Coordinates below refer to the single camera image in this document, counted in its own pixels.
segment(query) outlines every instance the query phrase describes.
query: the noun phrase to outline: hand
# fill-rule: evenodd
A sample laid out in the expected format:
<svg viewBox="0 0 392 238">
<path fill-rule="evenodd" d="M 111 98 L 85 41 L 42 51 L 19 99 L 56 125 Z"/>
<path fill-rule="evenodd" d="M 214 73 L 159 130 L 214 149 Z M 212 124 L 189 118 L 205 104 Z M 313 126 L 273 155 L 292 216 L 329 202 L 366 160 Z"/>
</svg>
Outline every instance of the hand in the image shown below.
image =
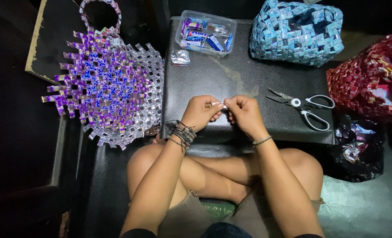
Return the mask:
<svg viewBox="0 0 392 238">
<path fill-rule="evenodd" d="M 224 104 L 212 105 L 213 102 L 219 102 L 219 100 L 209 95 L 193 97 L 184 111 L 181 122 L 192 127 L 194 132 L 202 130 L 209 121 L 215 121 L 221 116 Z"/>
<path fill-rule="evenodd" d="M 232 99 L 226 98 L 224 103 L 229 110 L 231 123 L 237 123 L 253 141 L 261 141 L 269 136 L 256 99 L 237 95 Z"/>
</svg>

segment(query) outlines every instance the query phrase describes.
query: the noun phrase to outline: black plastic bag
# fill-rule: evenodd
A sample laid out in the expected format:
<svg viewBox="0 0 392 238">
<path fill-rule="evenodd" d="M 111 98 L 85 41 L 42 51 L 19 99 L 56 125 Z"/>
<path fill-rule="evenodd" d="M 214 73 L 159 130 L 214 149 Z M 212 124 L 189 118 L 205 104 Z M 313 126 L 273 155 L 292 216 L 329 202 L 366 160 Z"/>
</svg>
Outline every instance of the black plastic bag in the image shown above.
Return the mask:
<svg viewBox="0 0 392 238">
<path fill-rule="evenodd" d="M 335 133 L 336 145 L 328 148 L 333 163 L 324 170 L 326 175 L 349 182 L 363 182 L 383 174 L 383 125 L 344 116 Z"/>
</svg>

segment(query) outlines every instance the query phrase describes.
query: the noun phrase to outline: plastic container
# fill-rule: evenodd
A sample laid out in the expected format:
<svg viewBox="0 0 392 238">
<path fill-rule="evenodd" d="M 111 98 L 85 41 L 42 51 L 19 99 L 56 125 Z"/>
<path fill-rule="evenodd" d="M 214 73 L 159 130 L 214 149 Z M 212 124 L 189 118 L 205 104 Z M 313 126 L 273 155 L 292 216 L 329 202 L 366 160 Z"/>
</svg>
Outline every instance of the plastic container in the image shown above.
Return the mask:
<svg viewBox="0 0 392 238">
<path fill-rule="evenodd" d="M 211 50 L 211 49 L 207 49 L 207 48 L 203 48 L 203 47 L 199 47 L 199 46 L 195 46 L 195 45 L 181 44 L 181 40 L 182 40 L 181 29 L 184 24 L 184 20 L 187 19 L 188 17 L 192 17 L 192 18 L 196 18 L 196 19 L 200 19 L 200 20 L 205 20 L 207 22 L 211 22 L 214 24 L 219 24 L 219 25 L 225 26 L 226 27 L 225 29 L 233 34 L 233 37 L 231 40 L 231 45 L 230 45 L 230 50 L 228 52 L 222 52 L 222 51 Z M 185 11 L 183 11 L 183 13 L 181 13 L 180 23 L 178 24 L 178 28 L 175 33 L 175 42 L 177 42 L 177 44 L 180 45 L 183 49 L 198 51 L 201 53 L 210 54 L 210 55 L 214 55 L 214 56 L 224 57 L 233 51 L 234 40 L 236 38 L 236 29 L 237 29 L 237 22 L 233 19 L 219 17 L 219 16 L 215 16 L 215 15 L 211 15 L 211 14 L 197 12 L 197 11 L 185 10 Z M 208 36 L 211 35 L 212 33 L 214 33 L 214 31 L 212 29 L 208 29 L 208 28 L 204 28 L 202 30 L 192 29 L 192 31 L 204 33 L 204 34 L 207 34 Z M 217 40 L 220 42 L 222 47 L 224 47 L 225 39 L 217 38 Z M 204 41 L 203 44 L 209 45 L 209 43 L 206 41 Z"/>
</svg>

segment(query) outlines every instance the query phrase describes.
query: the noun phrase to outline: blue woven bag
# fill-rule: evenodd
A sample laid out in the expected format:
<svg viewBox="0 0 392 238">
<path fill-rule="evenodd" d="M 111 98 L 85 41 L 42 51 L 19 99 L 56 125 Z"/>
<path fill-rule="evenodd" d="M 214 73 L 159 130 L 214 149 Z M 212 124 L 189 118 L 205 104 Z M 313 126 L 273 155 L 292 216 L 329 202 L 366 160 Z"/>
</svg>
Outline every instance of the blue woven bag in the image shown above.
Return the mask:
<svg viewBox="0 0 392 238">
<path fill-rule="evenodd" d="M 343 50 L 342 23 L 332 6 L 268 0 L 254 19 L 251 56 L 320 67 Z"/>
</svg>

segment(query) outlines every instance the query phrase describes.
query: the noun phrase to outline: shorts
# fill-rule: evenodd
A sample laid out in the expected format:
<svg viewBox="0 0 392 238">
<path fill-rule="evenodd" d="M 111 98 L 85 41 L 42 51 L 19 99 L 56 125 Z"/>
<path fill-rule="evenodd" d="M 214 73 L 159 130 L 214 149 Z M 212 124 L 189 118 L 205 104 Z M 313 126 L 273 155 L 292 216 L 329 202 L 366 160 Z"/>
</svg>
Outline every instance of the shorts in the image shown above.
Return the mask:
<svg viewBox="0 0 392 238">
<path fill-rule="evenodd" d="M 324 201 L 320 199 L 312 204 L 318 211 Z M 248 194 L 235 213 L 222 222 L 244 229 L 252 238 L 283 237 L 261 189 Z M 181 203 L 168 210 L 159 226 L 158 238 L 200 238 L 213 223 L 198 196 L 188 192 Z"/>
</svg>

